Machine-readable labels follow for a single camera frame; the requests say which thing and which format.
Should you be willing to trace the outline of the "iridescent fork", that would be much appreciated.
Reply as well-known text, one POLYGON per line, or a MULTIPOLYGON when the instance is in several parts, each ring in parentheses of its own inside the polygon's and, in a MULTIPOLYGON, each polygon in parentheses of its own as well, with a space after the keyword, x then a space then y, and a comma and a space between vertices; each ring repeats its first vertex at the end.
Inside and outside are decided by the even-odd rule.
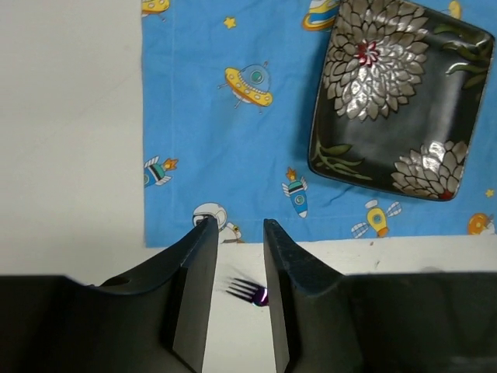
POLYGON ((256 307, 269 305, 268 289, 253 281, 232 278, 225 292, 256 307))

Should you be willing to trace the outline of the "dark floral square plate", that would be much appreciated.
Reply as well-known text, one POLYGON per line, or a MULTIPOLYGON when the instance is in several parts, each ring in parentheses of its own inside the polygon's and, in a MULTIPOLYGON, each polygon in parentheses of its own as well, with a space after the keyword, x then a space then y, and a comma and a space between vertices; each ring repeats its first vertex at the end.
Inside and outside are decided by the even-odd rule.
POLYGON ((340 2, 316 98, 310 170, 372 190, 452 200, 494 48, 490 32, 414 2, 340 2))

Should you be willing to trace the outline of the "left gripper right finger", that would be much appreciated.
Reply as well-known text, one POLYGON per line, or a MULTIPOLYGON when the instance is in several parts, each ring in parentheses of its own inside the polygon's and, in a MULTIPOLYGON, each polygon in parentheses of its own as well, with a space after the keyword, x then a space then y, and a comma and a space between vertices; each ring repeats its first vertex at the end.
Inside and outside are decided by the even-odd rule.
POLYGON ((263 225, 279 372, 494 372, 496 275, 345 275, 263 225))

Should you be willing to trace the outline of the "blue space-print cloth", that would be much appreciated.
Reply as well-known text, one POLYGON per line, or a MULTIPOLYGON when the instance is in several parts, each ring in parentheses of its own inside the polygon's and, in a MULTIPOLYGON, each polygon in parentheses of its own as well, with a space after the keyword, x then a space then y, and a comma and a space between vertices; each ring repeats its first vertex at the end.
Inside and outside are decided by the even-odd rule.
POLYGON ((316 98, 342 1, 144 1, 144 238, 166 247, 205 218, 219 243, 496 231, 496 3, 410 1, 490 32, 492 65, 461 185, 425 200, 319 176, 316 98))

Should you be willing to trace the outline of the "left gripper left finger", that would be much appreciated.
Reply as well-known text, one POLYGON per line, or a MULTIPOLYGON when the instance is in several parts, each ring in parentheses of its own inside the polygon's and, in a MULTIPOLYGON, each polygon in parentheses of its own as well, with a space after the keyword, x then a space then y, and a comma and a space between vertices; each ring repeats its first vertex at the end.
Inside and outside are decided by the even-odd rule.
POLYGON ((217 223, 205 218, 99 286, 2 276, 1 370, 202 371, 217 248, 217 223))

